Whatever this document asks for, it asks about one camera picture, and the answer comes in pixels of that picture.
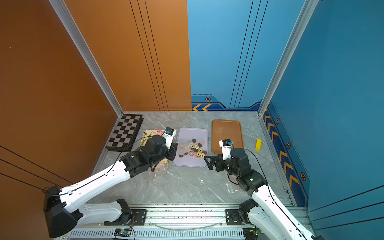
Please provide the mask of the ziploc bag of pink cookies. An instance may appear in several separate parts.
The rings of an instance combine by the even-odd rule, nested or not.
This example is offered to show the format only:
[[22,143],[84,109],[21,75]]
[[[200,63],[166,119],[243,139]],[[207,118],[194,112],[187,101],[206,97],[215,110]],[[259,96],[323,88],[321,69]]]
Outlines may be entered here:
[[226,185],[227,185],[227,188],[228,188],[228,192],[230,194],[234,194],[236,192],[238,192],[240,190],[240,186],[238,184],[238,182],[236,181],[236,179],[230,175],[230,174],[227,174],[227,182],[226,182]]

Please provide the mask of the ziploc bag of beige cookies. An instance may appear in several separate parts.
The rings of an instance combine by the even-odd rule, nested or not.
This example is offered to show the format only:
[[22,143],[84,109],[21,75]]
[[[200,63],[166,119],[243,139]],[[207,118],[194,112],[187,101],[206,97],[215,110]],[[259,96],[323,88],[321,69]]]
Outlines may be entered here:
[[165,174],[167,173],[167,170],[169,168],[169,164],[165,164],[165,163],[159,163],[154,172],[153,172],[153,175],[154,175],[154,181],[157,181],[159,180],[160,178],[164,177]]

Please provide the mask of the ziploc bag of mixed cookies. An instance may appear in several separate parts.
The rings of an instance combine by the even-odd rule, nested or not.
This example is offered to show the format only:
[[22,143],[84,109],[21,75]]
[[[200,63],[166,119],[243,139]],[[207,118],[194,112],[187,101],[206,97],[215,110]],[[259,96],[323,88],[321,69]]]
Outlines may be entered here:
[[190,152],[194,148],[195,148],[195,143],[193,143],[192,141],[185,142],[185,143],[178,143],[179,154]]

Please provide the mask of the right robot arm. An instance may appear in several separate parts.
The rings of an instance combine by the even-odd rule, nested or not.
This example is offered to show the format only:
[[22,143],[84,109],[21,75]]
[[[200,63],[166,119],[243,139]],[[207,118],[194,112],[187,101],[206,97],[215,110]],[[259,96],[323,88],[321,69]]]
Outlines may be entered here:
[[245,149],[223,150],[221,155],[205,156],[210,170],[235,176],[250,199],[239,205],[240,221],[254,225],[271,240],[323,240],[303,226],[282,204],[263,173],[254,170]]

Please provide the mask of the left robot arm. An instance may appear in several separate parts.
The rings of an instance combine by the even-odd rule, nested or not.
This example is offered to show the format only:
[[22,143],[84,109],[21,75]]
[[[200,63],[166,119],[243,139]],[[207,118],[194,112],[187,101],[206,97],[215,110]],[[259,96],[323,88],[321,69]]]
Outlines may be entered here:
[[101,172],[71,186],[46,189],[44,214],[50,238],[61,237],[77,226],[97,222],[132,224],[133,213],[125,200],[95,205],[89,205],[88,201],[147,170],[154,171],[164,159],[174,160],[177,144],[173,138],[167,133],[151,136],[144,146],[118,158]]

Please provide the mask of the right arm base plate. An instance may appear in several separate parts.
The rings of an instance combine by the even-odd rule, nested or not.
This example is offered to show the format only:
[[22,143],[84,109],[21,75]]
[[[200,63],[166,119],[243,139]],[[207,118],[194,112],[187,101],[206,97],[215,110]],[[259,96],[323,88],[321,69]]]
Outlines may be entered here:
[[240,212],[238,209],[226,209],[226,223],[228,226],[245,226],[246,224],[241,219]]

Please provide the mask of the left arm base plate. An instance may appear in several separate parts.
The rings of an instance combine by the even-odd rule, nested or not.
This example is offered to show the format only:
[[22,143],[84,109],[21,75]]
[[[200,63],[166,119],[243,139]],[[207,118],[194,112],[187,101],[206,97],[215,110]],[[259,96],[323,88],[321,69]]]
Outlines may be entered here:
[[147,217],[146,209],[134,209],[130,214],[123,213],[114,222],[104,221],[105,226],[144,226]]

